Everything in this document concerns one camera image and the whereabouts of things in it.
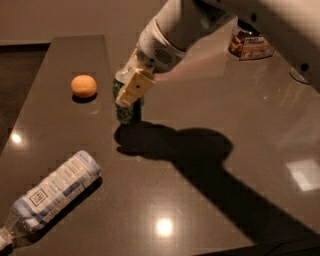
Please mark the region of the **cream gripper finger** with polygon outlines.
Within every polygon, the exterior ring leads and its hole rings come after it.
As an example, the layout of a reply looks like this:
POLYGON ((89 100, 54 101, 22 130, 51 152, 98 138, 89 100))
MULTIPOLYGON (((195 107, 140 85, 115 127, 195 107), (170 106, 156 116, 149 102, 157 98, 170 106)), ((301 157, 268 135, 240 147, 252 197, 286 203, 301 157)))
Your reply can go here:
POLYGON ((125 66, 115 73, 114 79, 117 82, 124 84, 128 80, 130 74, 139 66, 140 62, 138 61, 137 50, 134 50, 125 66))
POLYGON ((144 69, 134 69, 127 81, 119 90, 116 104, 121 107, 130 107, 141 98, 155 84, 154 75, 144 69))

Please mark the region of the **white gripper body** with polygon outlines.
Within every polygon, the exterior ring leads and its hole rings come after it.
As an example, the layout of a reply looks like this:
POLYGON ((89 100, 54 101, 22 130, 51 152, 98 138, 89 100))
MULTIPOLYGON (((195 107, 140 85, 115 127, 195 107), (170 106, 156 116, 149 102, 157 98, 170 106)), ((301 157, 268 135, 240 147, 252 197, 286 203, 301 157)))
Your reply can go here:
POLYGON ((154 73, 169 72, 186 55, 183 20, 154 17, 141 32, 137 49, 139 61, 154 73))

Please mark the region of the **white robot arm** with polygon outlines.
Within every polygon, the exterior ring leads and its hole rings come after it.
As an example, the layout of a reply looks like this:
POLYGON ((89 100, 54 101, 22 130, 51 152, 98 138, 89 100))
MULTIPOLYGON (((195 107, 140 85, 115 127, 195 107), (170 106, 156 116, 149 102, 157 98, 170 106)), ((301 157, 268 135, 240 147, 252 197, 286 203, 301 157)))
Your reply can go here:
POLYGON ((116 98, 131 106, 199 39, 232 17, 252 26, 314 88, 320 87, 320 0, 168 0, 141 32, 116 98))

